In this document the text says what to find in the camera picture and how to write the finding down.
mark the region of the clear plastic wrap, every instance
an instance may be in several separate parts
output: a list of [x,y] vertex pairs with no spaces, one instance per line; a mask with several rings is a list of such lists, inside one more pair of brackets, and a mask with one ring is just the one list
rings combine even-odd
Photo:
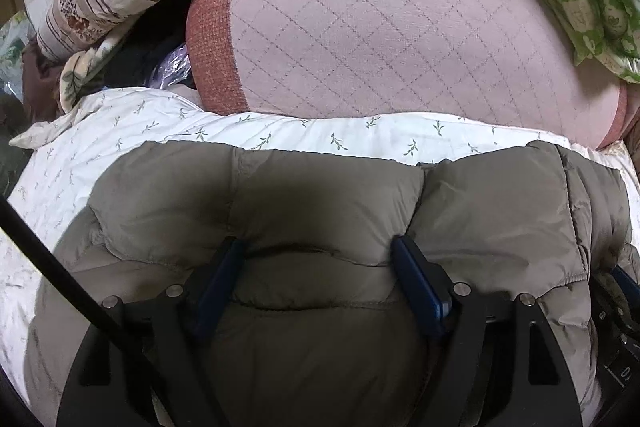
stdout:
[[189,78],[190,73],[191,63],[189,62],[187,45],[183,44],[174,49],[158,64],[151,78],[146,81],[145,87],[166,89],[186,80]]

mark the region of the plastic bag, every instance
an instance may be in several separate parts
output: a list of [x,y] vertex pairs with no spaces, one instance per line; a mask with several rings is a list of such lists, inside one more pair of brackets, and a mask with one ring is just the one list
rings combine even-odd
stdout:
[[0,84],[22,102],[22,50],[35,35],[25,12],[18,12],[0,28]]
[[156,66],[151,78],[146,81],[145,87],[166,89],[189,78],[190,73],[191,63],[187,52],[187,44],[183,44],[169,53]]

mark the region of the blue clamp pad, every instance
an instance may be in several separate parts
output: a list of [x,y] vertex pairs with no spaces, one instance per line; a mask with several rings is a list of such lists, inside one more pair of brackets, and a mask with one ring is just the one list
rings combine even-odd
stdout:
[[244,243],[227,237],[210,263],[195,269],[185,283],[191,317],[188,328],[196,340],[204,341],[215,332],[243,263]]
[[611,274],[618,283],[618,286],[620,286],[622,293],[625,294],[629,308],[634,309],[640,307],[640,286],[636,284],[636,281],[617,265],[611,271]]
[[407,235],[391,241],[391,261],[420,333],[442,337],[447,333],[443,320],[452,308],[452,282],[447,273],[439,264],[429,263]]

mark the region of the diamond stitching pattern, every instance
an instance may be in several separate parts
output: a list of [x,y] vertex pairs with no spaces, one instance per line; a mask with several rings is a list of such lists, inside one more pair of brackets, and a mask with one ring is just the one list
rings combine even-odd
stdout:
[[231,11],[243,88],[262,100],[254,110],[432,110],[577,140],[593,132],[584,115],[598,100],[583,96],[570,48],[537,0],[232,0]]

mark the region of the puffer jacket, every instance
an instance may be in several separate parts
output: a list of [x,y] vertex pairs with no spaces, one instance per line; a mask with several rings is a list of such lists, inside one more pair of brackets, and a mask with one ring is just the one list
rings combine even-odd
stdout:
[[[151,298],[248,244],[202,364],[233,426],[405,425],[430,345],[390,267],[395,235],[480,291],[540,298],[585,425],[598,407],[588,280],[638,280],[617,171],[546,142],[437,165],[223,144],[145,143],[95,184],[54,254],[100,301]],[[87,322],[47,282],[26,354],[46,427]]]

